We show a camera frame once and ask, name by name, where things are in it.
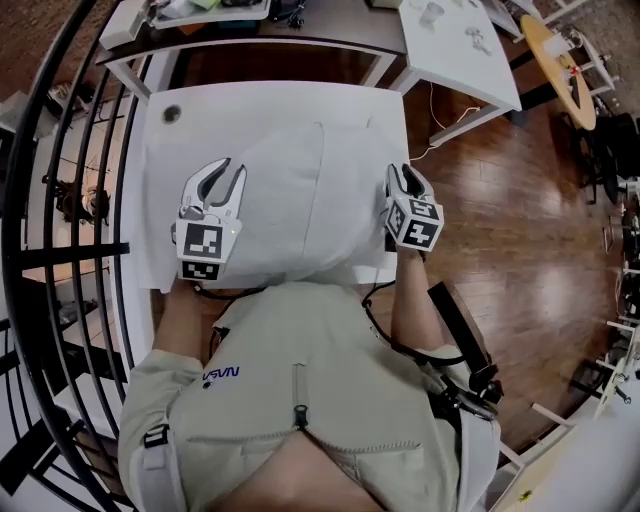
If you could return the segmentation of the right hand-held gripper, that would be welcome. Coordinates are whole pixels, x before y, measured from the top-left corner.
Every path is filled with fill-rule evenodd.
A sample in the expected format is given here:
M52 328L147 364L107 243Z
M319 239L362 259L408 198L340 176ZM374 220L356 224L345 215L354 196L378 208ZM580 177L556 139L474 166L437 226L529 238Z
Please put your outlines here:
M397 246L432 251L444 227L443 208L428 197L433 187L413 166L403 164L401 172L402 187L397 167L387 167L385 228ZM401 196L403 190L412 197Z

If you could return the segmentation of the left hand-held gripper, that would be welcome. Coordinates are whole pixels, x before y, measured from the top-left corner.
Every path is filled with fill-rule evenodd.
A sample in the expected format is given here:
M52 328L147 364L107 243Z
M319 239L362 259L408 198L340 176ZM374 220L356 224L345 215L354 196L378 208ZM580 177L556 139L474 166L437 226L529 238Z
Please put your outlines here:
M247 179L241 165L230 182L231 159L215 160L185 183L178 217L172 225L178 277L217 281L242 229L239 209Z

